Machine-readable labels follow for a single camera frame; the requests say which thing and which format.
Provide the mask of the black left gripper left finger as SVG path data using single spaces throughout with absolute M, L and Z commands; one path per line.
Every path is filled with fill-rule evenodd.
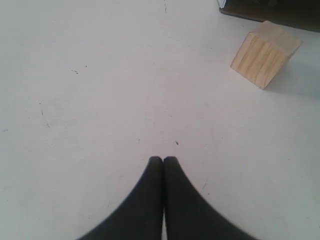
M 160 240 L 163 229 L 163 161 L 149 158 L 126 199 L 82 240 Z

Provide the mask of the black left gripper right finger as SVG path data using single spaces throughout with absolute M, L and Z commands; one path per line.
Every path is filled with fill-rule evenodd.
M 192 185 L 178 159 L 164 167 L 164 211 L 168 240 L 253 240 L 217 212 Z

